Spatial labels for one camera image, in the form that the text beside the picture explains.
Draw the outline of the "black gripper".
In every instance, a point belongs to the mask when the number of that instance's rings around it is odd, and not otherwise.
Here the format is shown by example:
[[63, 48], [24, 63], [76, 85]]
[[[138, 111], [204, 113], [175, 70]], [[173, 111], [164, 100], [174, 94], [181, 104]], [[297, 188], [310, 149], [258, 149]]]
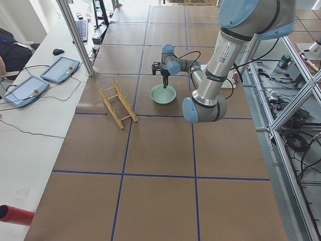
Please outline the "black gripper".
[[168, 77], [169, 77], [170, 73], [167, 70], [162, 69], [161, 70], [161, 75], [163, 76], [163, 88], [167, 88], [167, 86], [168, 86]]

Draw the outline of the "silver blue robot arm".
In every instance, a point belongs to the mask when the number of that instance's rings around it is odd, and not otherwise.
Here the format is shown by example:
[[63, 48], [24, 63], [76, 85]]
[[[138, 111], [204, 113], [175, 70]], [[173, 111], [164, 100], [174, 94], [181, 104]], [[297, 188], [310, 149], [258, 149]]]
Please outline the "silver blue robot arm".
[[221, 25], [214, 53], [204, 70], [198, 61], [179, 59], [174, 47], [165, 44], [162, 58], [153, 64], [164, 84], [179, 72], [189, 73], [197, 88], [183, 100], [183, 115], [190, 123], [215, 122], [227, 112], [227, 102], [219, 93], [242, 46], [256, 35], [259, 40], [284, 37], [293, 32], [295, 1], [223, 1], [219, 10]]

